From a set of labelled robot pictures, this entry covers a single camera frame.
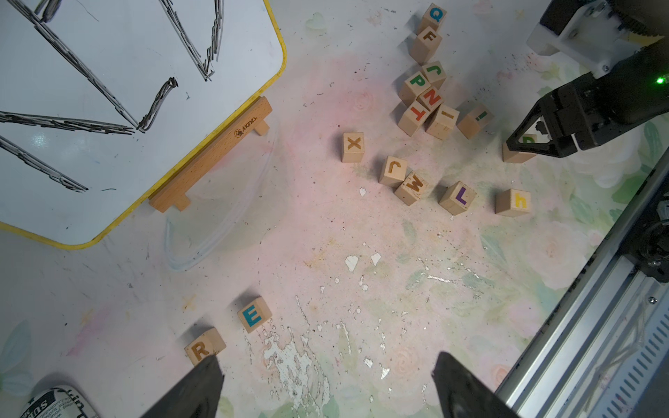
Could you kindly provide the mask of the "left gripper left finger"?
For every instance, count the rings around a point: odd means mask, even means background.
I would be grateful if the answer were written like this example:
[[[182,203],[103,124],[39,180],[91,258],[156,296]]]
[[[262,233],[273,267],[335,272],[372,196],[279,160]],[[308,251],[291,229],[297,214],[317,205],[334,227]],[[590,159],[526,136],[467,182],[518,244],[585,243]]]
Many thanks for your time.
[[[146,411],[142,418],[214,418],[224,379],[218,359],[208,356]]]

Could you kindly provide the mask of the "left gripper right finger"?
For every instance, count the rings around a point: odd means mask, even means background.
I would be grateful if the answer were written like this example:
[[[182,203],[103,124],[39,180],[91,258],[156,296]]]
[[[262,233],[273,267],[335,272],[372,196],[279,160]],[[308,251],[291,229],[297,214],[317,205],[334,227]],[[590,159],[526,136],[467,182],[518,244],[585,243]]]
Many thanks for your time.
[[[440,352],[432,378],[444,417],[518,418],[453,355]]]

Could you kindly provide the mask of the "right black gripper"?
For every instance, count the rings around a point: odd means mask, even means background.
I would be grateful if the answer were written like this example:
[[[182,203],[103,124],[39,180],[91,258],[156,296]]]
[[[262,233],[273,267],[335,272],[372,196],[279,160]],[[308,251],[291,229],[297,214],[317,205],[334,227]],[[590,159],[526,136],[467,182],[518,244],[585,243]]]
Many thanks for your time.
[[[668,111],[666,1],[552,1],[528,39],[587,74],[541,97],[505,144],[565,158],[602,146]]]

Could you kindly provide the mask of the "wooden block green D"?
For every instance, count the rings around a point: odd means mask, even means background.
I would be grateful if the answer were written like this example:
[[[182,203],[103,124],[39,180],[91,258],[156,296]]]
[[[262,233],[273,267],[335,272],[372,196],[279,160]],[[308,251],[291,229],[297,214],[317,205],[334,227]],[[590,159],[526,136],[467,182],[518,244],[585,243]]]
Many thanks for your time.
[[[524,134],[520,141],[524,144],[536,143],[538,136],[536,134]],[[534,153],[523,153],[511,151],[506,142],[502,144],[503,162],[510,164],[522,164],[535,157]]]

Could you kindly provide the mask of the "wooden block letter R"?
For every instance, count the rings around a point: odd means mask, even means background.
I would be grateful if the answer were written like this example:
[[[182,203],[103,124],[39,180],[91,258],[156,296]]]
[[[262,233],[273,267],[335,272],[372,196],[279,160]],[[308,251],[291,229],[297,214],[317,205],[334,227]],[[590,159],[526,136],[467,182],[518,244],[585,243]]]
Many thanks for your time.
[[[226,348],[226,343],[215,327],[210,327],[195,340],[185,346],[184,350],[190,362],[197,366],[209,356],[216,356]]]

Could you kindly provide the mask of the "wooden block teal E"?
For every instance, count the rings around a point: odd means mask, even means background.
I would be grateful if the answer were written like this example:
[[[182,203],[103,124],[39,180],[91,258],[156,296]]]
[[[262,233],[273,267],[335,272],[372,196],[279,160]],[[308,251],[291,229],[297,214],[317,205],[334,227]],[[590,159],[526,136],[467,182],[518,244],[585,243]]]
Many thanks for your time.
[[[262,297],[257,297],[238,312],[244,329],[251,334],[271,319],[272,311]]]

